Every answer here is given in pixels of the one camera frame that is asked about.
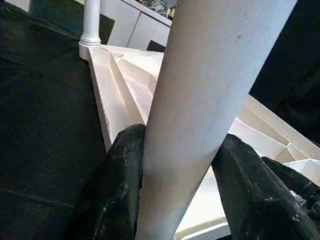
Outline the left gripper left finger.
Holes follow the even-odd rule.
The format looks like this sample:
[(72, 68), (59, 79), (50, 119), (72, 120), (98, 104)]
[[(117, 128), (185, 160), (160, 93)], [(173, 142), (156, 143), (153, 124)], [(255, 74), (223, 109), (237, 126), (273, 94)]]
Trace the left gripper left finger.
[(84, 185), (70, 217), (68, 240), (133, 240), (136, 237), (146, 126), (120, 131), (105, 160)]

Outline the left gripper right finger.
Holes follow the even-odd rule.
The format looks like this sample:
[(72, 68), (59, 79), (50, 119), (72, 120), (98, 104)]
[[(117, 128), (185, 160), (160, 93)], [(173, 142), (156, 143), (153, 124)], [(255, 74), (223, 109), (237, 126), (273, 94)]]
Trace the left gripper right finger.
[(231, 236), (235, 240), (317, 240), (320, 188), (226, 135), (211, 163)]

